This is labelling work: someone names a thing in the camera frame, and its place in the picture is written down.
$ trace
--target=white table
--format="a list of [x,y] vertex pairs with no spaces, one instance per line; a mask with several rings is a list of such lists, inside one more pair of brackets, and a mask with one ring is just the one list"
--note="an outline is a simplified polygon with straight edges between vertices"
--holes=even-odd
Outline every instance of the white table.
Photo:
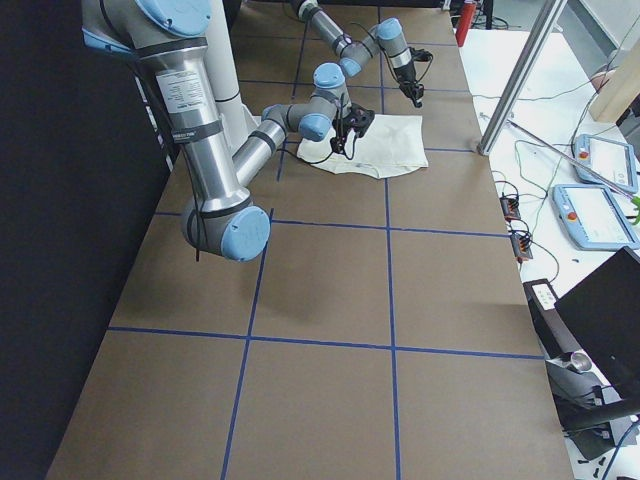
[[[487,116],[491,116],[498,102],[497,99],[484,97],[498,97],[502,94],[527,35],[527,32],[471,30],[464,47],[460,49],[482,131],[487,126]],[[536,62],[520,98],[552,97],[585,84],[587,81],[587,75],[562,34],[553,33]],[[585,105],[593,94],[593,87],[587,83],[571,93],[554,99],[518,101],[514,108],[513,119],[549,143],[567,144],[570,142]],[[578,133],[600,132],[603,132],[601,134],[603,137],[624,141],[624,137],[615,125],[597,123],[587,114]],[[503,173],[506,180],[518,188],[520,194],[544,195],[544,192],[521,178],[515,156],[516,140],[531,141],[513,127],[505,127],[490,154],[492,169]],[[526,144],[519,144],[518,149],[523,173],[530,180],[547,187],[556,165],[560,162],[552,183],[579,183],[574,168],[565,160],[560,160],[557,154],[553,154],[548,149]],[[495,178],[501,179],[501,174],[495,173]],[[503,185],[497,184],[497,189],[498,192],[502,192]],[[505,193],[511,192],[509,186],[505,187]],[[632,214],[633,206],[626,199],[616,197],[623,211],[626,214]],[[533,197],[521,198],[521,215],[532,229],[536,223],[535,217],[540,204],[541,201]],[[635,231],[640,234],[640,227],[635,227]],[[540,209],[534,240],[550,250],[559,261],[560,272],[553,282],[553,287],[559,296],[564,295],[613,254],[613,252],[586,252],[576,249],[553,213],[550,198],[547,198]],[[553,277],[556,271],[553,259],[535,245],[532,247],[532,252],[534,259],[525,262],[522,266],[522,281]],[[569,440],[567,449],[573,460],[572,466],[576,478],[592,478],[599,459],[591,464],[578,464],[576,459],[581,458],[581,455]],[[603,472],[604,468],[600,467],[600,477]],[[607,478],[615,479],[617,475],[640,478],[640,446],[625,447],[621,450]]]

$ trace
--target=grid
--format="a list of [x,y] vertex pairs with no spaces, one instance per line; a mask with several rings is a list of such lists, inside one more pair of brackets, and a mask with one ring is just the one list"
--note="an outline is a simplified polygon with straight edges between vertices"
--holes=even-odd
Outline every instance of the grid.
[[[382,19],[381,9],[378,7],[375,9],[378,22]],[[263,38],[258,35],[244,35],[244,36],[234,36],[234,38]],[[300,42],[300,50],[297,59],[297,65],[295,70],[295,78],[291,83],[288,82],[274,82],[274,81],[262,81],[256,79],[245,79],[241,78],[241,84],[245,86],[250,86],[251,84],[262,84],[262,85],[282,85],[282,86],[290,86],[291,87],[291,97],[292,99],[296,97],[298,93],[298,87],[300,86],[309,86],[310,84],[305,84],[300,80],[300,71],[301,65],[303,62],[304,52],[305,52],[305,44],[311,41],[318,41],[312,38],[309,38],[309,32],[307,32],[306,25],[304,27],[304,31],[302,33],[301,38],[298,37],[269,37],[269,38],[279,38],[281,40],[286,41],[299,41]],[[436,45],[443,48],[457,48],[454,43],[447,42],[439,42],[439,43],[414,43],[415,45]],[[386,113],[388,111],[389,106],[389,98],[386,98],[386,94],[392,91],[391,88],[385,85],[384,79],[384,69],[386,65],[383,65],[383,60],[380,58],[380,78],[378,86],[367,86],[367,85],[354,85],[355,88],[366,88],[366,89],[375,89],[379,92],[380,102],[381,102],[381,113]],[[427,92],[448,92],[454,94],[466,94],[468,95],[468,90],[446,90],[446,89],[430,89],[426,88]],[[299,143],[297,140],[287,140],[283,147],[287,147],[287,145],[295,145]],[[425,148],[427,152],[444,152],[446,154],[455,155],[457,153],[471,153],[472,150],[469,148],[465,148],[464,145],[460,145],[459,147],[452,146],[428,146]],[[478,158],[474,160],[476,162],[482,162],[483,160]],[[274,170],[261,173],[263,177],[268,177],[267,182],[273,182],[275,184],[283,184],[287,181],[287,173],[288,173],[289,164],[285,161],[285,153],[282,152],[277,158],[277,166]],[[488,167],[484,170],[484,173],[488,173]],[[488,188],[493,188],[491,183],[490,176],[484,179],[488,185]],[[405,398],[400,391],[400,381],[399,381],[399,358],[400,354],[419,354],[419,355],[428,355],[428,356],[436,356],[444,358],[468,358],[468,359],[497,359],[504,360],[508,362],[516,361],[516,364],[520,364],[524,362],[533,363],[536,365],[535,368],[540,368],[543,370],[543,357],[538,354],[528,353],[527,351],[518,351],[516,348],[514,351],[500,351],[500,350],[489,350],[489,349],[467,349],[467,348],[444,348],[444,347],[430,347],[424,345],[411,345],[406,344],[404,342],[398,341],[398,319],[397,319],[397,292],[395,288],[396,285],[396,275],[397,272],[394,271],[397,268],[397,259],[394,258],[394,241],[396,235],[421,235],[424,238],[460,238],[460,239],[485,239],[486,242],[498,242],[502,247],[504,247],[505,252],[509,252],[508,247],[508,235],[503,231],[491,231],[489,228],[488,231],[466,231],[464,229],[454,229],[454,228],[419,228],[419,227],[404,227],[394,225],[392,222],[392,200],[391,193],[394,188],[401,188],[396,186],[394,180],[383,181],[384,187],[384,223],[381,225],[377,224],[367,224],[367,223],[346,223],[346,222],[332,222],[332,221],[315,221],[310,218],[285,218],[284,216],[281,218],[278,215],[279,209],[277,207],[270,208],[269,218],[274,228],[295,228],[295,229],[320,229],[322,231],[354,231],[359,232],[361,235],[384,235],[384,244],[385,244],[385,252],[386,260],[385,260],[385,270],[386,270],[386,289],[388,295],[388,313],[386,314],[388,320],[388,341],[385,342],[358,342],[358,341],[350,341],[350,340],[338,340],[331,338],[314,338],[310,336],[308,338],[304,338],[301,336],[286,336],[286,335],[265,335],[256,333],[256,325],[258,322],[262,320],[259,315],[259,311],[261,308],[261,300],[264,296],[265,289],[265,277],[268,273],[268,260],[270,258],[270,252],[272,248],[272,242],[269,242],[265,250],[263,251],[260,260],[259,266],[255,273],[255,285],[253,288],[253,294],[251,298],[251,306],[250,306],[250,314],[248,319],[247,328],[244,333],[230,333],[227,331],[209,331],[207,329],[195,330],[188,328],[160,328],[157,326],[140,326],[140,325],[126,325],[126,324],[118,324],[112,321],[112,325],[109,327],[109,332],[112,335],[118,334],[149,334],[149,335],[159,335],[163,337],[186,337],[186,338],[202,338],[202,339],[210,339],[210,340],[220,340],[220,341],[229,341],[229,342],[240,342],[242,344],[242,354],[239,365],[239,371],[237,374],[237,382],[235,383],[235,390],[233,393],[233,405],[231,408],[230,416],[228,419],[228,428],[226,434],[226,441],[224,445],[224,456],[222,459],[222,464],[220,468],[219,478],[221,480],[227,478],[235,478],[233,475],[230,475],[232,459],[234,458],[234,446],[236,444],[236,436],[238,435],[238,422],[240,421],[240,415],[243,413],[243,399],[246,397],[246,389],[248,388],[246,385],[247,381],[247,371],[251,364],[252,352],[255,346],[259,345],[290,345],[290,346],[305,346],[305,347],[314,347],[314,348],[330,348],[330,349],[339,349],[340,351],[349,350],[349,351],[364,351],[364,352],[383,352],[388,355],[388,368],[390,372],[389,384],[391,386],[391,407],[392,407],[392,425],[393,425],[393,458],[394,465],[393,470],[395,472],[394,476],[396,480],[400,480],[402,478],[413,478],[410,473],[405,472],[403,469],[403,465],[405,464],[405,448],[403,443],[403,432],[401,432],[401,424],[402,424],[402,412],[403,412],[403,398]],[[499,210],[497,208],[497,202],[495,205],[496,215],[499,215]],[[156,220],[162,219],[163,217],[175,218],[178,217],[180,213],[178,211],[174,211],[172,209],[159,209],[156,212]],[[535,337],[531,337],[528,340],[535,343]],[[534,346],[533,349],[529,351],[533,351],[537,349],[537,346]],[[552,411],[552,404],[549,404],[550,408],[548,417],[554,417],[555,413]],[[217,476],[217,473],[211,472],[211,476]],[[486,478],[494,478],[493,473],[488,473]]]

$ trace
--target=warning label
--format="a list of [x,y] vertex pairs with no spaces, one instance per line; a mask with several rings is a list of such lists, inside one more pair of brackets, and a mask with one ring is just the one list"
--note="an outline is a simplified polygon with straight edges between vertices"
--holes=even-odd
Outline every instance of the warning label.
[[169,113],[184,113],[207,106],[200,75],[194,70],[157,77]]

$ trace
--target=blue joint cap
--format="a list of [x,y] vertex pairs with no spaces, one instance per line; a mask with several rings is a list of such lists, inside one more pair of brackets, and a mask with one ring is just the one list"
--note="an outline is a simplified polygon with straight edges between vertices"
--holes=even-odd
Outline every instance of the blue joint cap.
[[307,140],[320,142],[331,129],[331,119],[321,113],[309,113],[302,117],[298,131]]
[[237,262],[248,262],[264,250],[271,222],[260,207],[247,207],[237,213],[227,224],[222,234],[220,250],[222,256]]
[[87,47],[93,48],[101,53],[126,59],[135,58],[136,56],[135,53],[126,45],[122,45],[121,43],[114,42],[109,38],[96,35],[86,28],[82,29],[82,35],[84,36],[84,44]]
[[270,107],[265,108],[262,111],[262,116],[260,117],[262,119],[262,121],[264,122],[266,120],[266,118],[269,116],[269,112],[271,110],[273,110],[276,107],[280,107],[281,105],[279,103],[276,103],[275,105],[271,105]]
[[387,18],[378,25],[376,34],[380,40],[393,40],[402,34],[402,25],[397,18]]
[[202,35],[211,20],[209,0],[136,0],[144,14],[178,37]]
[[340,66],[347,77],[355,77],[362,71],[360,64],[351,58],[341,58]]
[[329,90],[344,83],[344,74],[335,63],[323,63],[313,72],[313,83],[316,87]]

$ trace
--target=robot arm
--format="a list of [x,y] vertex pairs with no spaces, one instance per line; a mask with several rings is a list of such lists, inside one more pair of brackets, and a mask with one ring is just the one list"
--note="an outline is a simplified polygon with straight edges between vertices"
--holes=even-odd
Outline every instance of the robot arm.
[[369,60],[382,52],[402,93],[416,108],[422,106],[424,85],[416,79],[414,62],[431,62],[433,55],[407,45],[398,19],[389,18],[369,29],[362,41],[354,41],[318,6],[317,0],[290,1],[300,20],[310,24],[340,58],[345,75],[357,75]]
[[191,177],[193,198],[182,214],[185,239],[197,251],[247,261],[264,249],[270,220],[253,205],[246,186],[287,132],[320,141],[332,123],[340,122],[345,136],[350,130],[362,136],[366,128],[363,122],[343,125],[362,109],[350,102],[340,67],[325,64],[314,74],[316,90],[308,104],[266,110],[259,127],[232,154],[203,61],[209,1],[83,0],[83,31],[88,46],[135,61],[155,75]]

